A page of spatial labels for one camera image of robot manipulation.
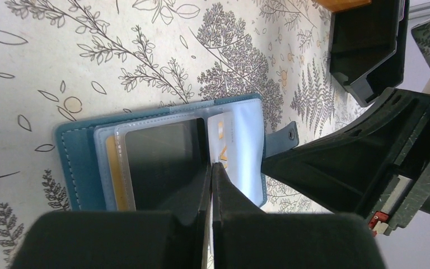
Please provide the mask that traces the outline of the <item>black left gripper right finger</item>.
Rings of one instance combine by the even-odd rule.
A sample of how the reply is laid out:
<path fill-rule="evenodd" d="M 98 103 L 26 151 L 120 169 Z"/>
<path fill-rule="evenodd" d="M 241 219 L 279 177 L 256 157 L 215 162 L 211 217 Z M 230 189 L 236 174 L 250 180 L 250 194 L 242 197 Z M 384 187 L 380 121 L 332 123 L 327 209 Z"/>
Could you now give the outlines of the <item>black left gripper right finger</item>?
<path fill-rule="evenodd" d="M 215 268 L 384 268 L 372 231 L 354 214 L 270 214 L 212 168 Z"/>

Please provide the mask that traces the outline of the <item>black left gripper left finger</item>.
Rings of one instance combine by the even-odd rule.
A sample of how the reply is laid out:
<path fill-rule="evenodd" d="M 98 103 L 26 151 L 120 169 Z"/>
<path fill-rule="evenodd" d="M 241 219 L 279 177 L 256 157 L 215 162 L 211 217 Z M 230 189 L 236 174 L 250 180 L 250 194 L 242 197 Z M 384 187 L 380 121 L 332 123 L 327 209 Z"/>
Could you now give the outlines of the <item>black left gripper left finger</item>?
<path fill-rule="evenodd" d="M 54 211 L 28 231 L 12 268 L 206 268 L 212 167 L 157 210 Z"/>

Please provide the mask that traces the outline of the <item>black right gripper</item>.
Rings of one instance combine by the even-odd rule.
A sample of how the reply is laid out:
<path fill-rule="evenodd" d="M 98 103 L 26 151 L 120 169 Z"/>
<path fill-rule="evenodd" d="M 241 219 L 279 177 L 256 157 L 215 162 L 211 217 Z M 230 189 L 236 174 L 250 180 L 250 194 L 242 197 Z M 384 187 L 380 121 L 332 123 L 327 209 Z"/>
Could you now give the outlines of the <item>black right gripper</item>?
<path fill-rule="evenodd" d="M 367 217 L 374 235 L 430 215 L 430 95 L 386 89 L 356 120 L 322 138 L 266 158 L 263 174 L 331 212 Z"/>

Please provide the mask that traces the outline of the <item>black VIP credit card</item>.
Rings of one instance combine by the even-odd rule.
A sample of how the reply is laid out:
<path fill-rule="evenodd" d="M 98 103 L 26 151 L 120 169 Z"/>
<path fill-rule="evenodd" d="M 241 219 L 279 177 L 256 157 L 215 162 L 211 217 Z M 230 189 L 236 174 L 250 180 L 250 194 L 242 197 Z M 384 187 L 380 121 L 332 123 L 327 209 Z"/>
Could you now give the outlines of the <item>black VIP credit card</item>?
<path fill-rule="evenodd" d="M 205 119 L 170 119 L 130 128 L 123 136 L 130 210 L 155 210 L 192 183 L 208 158 Z"/>

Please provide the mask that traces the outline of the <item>blue leather card holder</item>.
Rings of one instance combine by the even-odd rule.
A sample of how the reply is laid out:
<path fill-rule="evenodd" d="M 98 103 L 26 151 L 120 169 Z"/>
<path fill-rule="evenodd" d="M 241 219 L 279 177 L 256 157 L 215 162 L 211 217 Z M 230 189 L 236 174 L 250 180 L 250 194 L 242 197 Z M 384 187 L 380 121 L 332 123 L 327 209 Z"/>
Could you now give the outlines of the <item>blue leather card holder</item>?
<path fill-rule="evenodd" d="M 296 147 L 298 133 L 291 122 L 265 134 L 261 98 L 250 94 L 65 123 L 55 141 L 77 211 L 155 208 L 218 162 L 260 207 L 261 162 Z"/>

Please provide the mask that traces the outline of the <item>white credit card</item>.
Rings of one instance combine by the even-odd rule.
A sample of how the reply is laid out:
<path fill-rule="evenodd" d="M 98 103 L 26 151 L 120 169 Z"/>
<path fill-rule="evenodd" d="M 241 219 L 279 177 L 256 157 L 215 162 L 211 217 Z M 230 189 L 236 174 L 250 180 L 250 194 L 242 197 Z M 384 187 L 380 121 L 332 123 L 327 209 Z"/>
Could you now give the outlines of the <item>white credit card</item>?
<path fill-rule="evenodd" d="M 221 163 L 224 169 L 230 165 L 230 145 L 233 135 L 233 112 L 224 112 L 207 119 L 209 158 L 211 164 Z"/>

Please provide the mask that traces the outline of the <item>wooden compartment tray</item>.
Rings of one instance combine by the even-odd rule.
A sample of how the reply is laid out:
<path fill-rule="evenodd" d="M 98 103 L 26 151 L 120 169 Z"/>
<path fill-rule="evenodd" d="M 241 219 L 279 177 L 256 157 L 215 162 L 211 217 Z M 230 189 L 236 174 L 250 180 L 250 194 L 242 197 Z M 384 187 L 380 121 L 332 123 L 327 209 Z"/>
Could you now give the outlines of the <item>wooden compartment tray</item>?
<path fill-rule="evenodd" d="M 314 0 L 314 2 L 332 13 L 336 13 L 369 5 L 372 0 Z"/>

